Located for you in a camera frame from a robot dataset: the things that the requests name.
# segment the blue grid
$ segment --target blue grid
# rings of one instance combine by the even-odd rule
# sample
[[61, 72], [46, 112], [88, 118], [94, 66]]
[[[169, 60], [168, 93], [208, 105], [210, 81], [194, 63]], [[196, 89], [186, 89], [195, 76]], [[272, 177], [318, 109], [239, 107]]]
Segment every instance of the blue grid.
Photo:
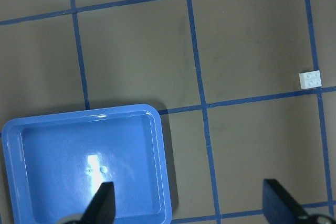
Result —
[[[144, 3], [144, 2], [150, 2], [150, 1], [157, 1], [157, 0], [124, 0], [124, 1], [116, 1], [116, 2], [104, 3], [104, 4], [98, 4], [98, 5], [92, 5], [92, 6], [84, 6], [84, 7], [76, 7], [76, 1], [70, 0], [71, 9], [61, 10], [58, 12], [52, 12], [52, 13], [46, 13], [46, 14], [33, 15], [33, 16], [28, 16], [28, 17], [22, 17], [22, 18], [15, 18], [15, 19], [10, 19], [10, 20], [4, 20], [4, 21], [0, 21], [0, 26], [26, 22], [30, 20], [52, 18], [52, 17], [56, 17], [60, 15], [72, 15], [72, 22], [74, 26], [73, 28], [74, 28], [75, 39], [76, 39], [78, 62], [79, 62], [79, 69], [80, 69], [81, 83], [82, 83], [82, 90], [83, 90], [83, 98], [84, 98], [85, 108], [86, 110], [88, 110], [90, 109], [89, 94], [88, 94], [88, 88], [87, 88], [87, 82], [86, 82], [86, 76], [85, 76], [85, 67], [84, 67], [84, 61], [83, 61], [83, 55], [82, 55], [77, 13], [88, 12], [91, 10], [112, 8], [116, 6], [132, 5], [136, 3]], [[304, 1], [306, 4], [306, 13], [307, 13], [308, 28], [309, 28], [309, 37], [310, 37], [313, 67], [314, 67], [314, 70], [319, 70], [318, 55], [317, 55], [316, 42], [315, 42], [315, 36], [314, 36], [314, 26], [313, 26], [310, 0], [304, 0]], [[186, 3], [187, 3], [187, 9], [188, 9], [190, 32], [191, 32], [191, 38], [192, 38], [194, 61], [195, 61], [195, 68], [196, 68], [196, 75], [197, 75], [197, 84], [198, 84], [198, 90], [200, 94], [199, 97], [201, 100], [201, 105], [166, 109], [166, 110], [159, 111], [159, 113], [161, 115], [164, 115], [164, 114], [181, 113], [181, 112], [195, 111], [195, 110], [202, 111], [203, 122], [204, 122], [204, 134], [205, 134], [205, 141], [206, 141], [207, 154], [208, 154], [208, 163], [209, 163], [209, 170], [210, 170], [212, 190], [213, 190], [215, 215], [175, 219], [175, 220], [172, 220], [171, 223], [177, 224], [177, 223], [189, 223], [189, 222], [195, 222], [195, 221], [216, 220], [217, 224], [221, 224], [222, 219], [263, 214], [262, 210], [234, 212], [234, 213], [229, 213], [229, 214], [220, 213], [217, 185], [216, 185], [215, 166], [214, 166], [214, 159], [213, 159], [213, 154], [212, 154], [211, 137], [210, 137], [210, 132], [209, 132], [209, 123], [208, 123], [208, 115], [207, 115], [207, 110], [209, 108], [215, 108], [217, 106], [230, 106], [230, 105], [242, 104], [242, 103], [253, 103], [253, 102], [259, 102], [259, 101], [267, 101], [267, 100], [282, 99], [282, 98], [289, 98], [289, 97], [297, 97], [297, 96], [308, 95], [308, 94], [315, 94], [318, 100], [322, 148], [323, 148], [323, 159], [324, 159], [324, 171], [326, 175], [326, 187], [327, 187], [328, 201], [305, 204], [304, 207], [316, 208], [316, 207], [328, 206], [329, 212], [332, 215], [334, 215], [333, 206], [336, 205], [336, 200], [332, 199], [329, 154], [328, 154], [328, 146], [327, 146], [326, 127], [325, 127], [326, 125], [324, 121], [322, 94], [327, 93], [327, 92], [335, 92], [336, 86], [327, 87], [327, 88], [318, 87], [318, 88], [309, 89], [309, 90], [300, 90], [300, 91], [287, 92], [287, 93], [263, 95], [263, 96], [258, 96], [258, 97], [220, 101], [220, 102], [215, 102], [215, 103], [206, 103], [203, 82], [202, 82], [201, 64], [199, 61], [200, 57], [198, 55], [198, 48], [197, 48], [197, 34], [196, 34], [196, 29], [195, 29], [192, 0], [186, 0]]]

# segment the white block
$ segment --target white block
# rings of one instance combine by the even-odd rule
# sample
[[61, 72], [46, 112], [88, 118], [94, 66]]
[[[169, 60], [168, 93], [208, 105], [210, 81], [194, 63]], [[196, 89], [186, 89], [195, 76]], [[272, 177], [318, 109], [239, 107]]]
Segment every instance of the white block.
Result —
[[300, 73], [300, 83], [302, 89], [311, 89], [322, 86], [320, 71]]

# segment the white cube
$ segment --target white cube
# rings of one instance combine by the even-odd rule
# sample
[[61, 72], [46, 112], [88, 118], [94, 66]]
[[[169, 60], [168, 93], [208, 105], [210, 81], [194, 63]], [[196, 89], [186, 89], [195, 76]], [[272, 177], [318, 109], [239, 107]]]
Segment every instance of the white cube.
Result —
[[300, 73], [300, 83], [302, 89], [311, 89], [322, 86], [320, 71]]

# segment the gray floor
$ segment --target gray floor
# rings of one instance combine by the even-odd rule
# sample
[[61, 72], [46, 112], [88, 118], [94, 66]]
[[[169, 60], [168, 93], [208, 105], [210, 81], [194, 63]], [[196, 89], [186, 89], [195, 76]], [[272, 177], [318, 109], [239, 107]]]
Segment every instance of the gray floor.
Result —
[[[122, 0], [76, 0], [76, 6], [114, 1]], [[301, 90], [298, 74], [313, 70], [305, 0], [192, 1], [207, 103]], [[68, 10], [70, 0], [0, 0], [0, 6], [1, 24]], [[311, 10], [322, 87], [334, 87], [336, 0], [311, 0]], [[201, 104], [186, 0], [77, 16], [92, 109]], [[17, 117], [85, 109], [73, 28], [71, 15], [0, 25], [0, 128]], [[336, 92], [322, 97], [336, 200]], [[207, 113], [221, 214], [261, 209], [265, 177], [279, 179], [300, 203], [323, 202], [321, 209], [328, 211], [315, 94], [217, 106]], [[173, 218], [214, 216], [202, 111], [162, 115], [162, 121]], [[0, 162], [0, 214], [3, 224], [11, 224], [2, 151]], [[222, 219], [244, 222], [266, 220]]]

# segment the blue tray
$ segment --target blue tray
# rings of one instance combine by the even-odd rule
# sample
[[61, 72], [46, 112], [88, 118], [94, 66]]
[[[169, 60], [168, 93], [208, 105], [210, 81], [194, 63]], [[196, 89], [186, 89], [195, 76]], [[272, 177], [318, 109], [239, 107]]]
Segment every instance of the blue tray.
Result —
[[115, 224], [171, 222], [161, 120], [149, 105], [14, 119], [2, 141], [16, 224], [83, 213], [108, 181]]

